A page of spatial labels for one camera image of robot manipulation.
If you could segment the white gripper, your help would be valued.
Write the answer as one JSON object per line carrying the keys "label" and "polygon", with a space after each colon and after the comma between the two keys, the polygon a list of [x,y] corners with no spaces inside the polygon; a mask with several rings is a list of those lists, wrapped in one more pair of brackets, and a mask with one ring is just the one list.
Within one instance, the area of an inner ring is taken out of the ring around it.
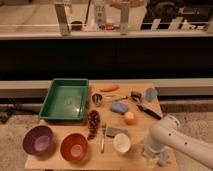
{"label": "white gripper", "polygon": [[169,155],[165,153],[165,146],[152,138],[150,135],[146,136],[143,142],[143,154],[146,158],[146,168],[154,169],[157,163],[156,157],[159,158],[158,165],[163,167],[167,160],[169,159]]}

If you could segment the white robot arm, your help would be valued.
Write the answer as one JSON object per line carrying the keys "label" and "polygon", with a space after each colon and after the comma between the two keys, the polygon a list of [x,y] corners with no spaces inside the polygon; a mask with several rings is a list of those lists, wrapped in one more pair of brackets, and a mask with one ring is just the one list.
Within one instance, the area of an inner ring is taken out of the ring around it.
{"label": "white robot arm", "polygon": [[181,133],[179,127],[179,120],[172,115],[153,124],[144,139],[144,154],[154,158],[168,146],[213,169],[213,145]]}

